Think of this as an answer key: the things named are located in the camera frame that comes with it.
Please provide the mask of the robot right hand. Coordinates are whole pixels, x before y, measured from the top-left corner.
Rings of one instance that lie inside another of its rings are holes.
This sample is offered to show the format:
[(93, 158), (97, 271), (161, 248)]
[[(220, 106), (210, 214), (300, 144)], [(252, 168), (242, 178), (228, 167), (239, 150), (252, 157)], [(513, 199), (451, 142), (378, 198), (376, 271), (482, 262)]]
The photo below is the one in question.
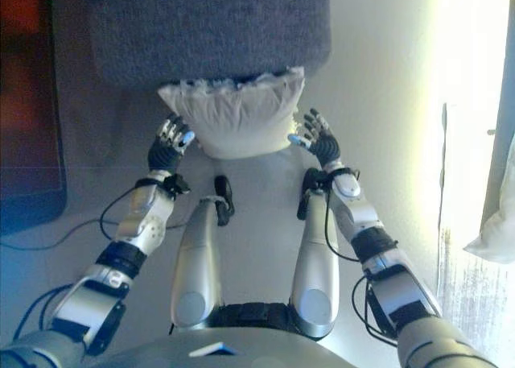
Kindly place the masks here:
[(294, 133), (288, 134), (288, 141), (311, 153), (327, 173), (343, 168), (340, 145), (332, 133), (325, 117), (311, 108), (303, 115), (303, 125)]

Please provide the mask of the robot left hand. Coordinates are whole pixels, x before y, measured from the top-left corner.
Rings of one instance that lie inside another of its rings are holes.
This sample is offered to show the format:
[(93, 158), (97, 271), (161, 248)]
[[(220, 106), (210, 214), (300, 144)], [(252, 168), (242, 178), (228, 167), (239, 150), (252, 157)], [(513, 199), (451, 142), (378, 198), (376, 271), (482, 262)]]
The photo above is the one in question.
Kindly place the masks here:
[(188, 146), (194, 141), (196, 134), (177, 113), (169, 113), (158, 128), (154, 142), (148, 155), (147, 163), (150, 171), (177, 171)]

